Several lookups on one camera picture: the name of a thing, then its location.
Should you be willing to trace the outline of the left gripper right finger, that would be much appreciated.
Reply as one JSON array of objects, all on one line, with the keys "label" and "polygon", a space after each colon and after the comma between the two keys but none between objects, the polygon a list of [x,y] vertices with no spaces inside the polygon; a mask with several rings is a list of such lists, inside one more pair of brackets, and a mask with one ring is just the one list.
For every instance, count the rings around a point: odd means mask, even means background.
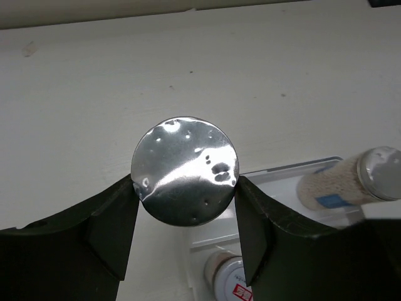
[{"label": "left gripper right finger", "polygon": [[338,230],[270,198],[245,177],[235,207],[254,300],[399,300],[400,221]]}]

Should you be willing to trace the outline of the tall silver-cap bottle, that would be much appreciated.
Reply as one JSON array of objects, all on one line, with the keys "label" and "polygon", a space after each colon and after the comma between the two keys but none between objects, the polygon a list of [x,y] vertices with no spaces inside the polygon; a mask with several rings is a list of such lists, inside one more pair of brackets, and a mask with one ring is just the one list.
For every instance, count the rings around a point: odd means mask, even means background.
[{"label": "tall silver-cap bottle", "polygon": [[229,206],[239,161],[228,136],[195,117],[172,117],[152,127],[132,157],[134,190],[146,212],[179,227],[206,224]]},{"label": "tall silver-cap bottle", "polygon": [[400,151],[381,146],[303,176],[297,197],[313,211],[398,201]]}]

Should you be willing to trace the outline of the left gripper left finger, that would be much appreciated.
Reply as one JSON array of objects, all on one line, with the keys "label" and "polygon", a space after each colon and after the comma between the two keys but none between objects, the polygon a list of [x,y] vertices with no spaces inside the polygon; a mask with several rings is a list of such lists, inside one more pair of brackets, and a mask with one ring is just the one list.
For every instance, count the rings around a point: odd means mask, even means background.
[{"label": "left gripper left finger", "polygon": [[126,176],[57,214],[1,230],[1,299],[115,300],[137,212]]}]

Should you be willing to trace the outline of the short white-cap jar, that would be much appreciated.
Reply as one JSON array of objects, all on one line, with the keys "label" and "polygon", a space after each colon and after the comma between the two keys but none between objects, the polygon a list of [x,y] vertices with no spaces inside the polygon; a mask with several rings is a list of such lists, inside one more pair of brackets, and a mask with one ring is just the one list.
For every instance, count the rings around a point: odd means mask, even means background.
[{"label": "short white-cap jar", "polygon": [[204,266],[204,279],[218,301],[252,301],[252,288],[246,284],[242,256],[229,250],[212,253]]}]

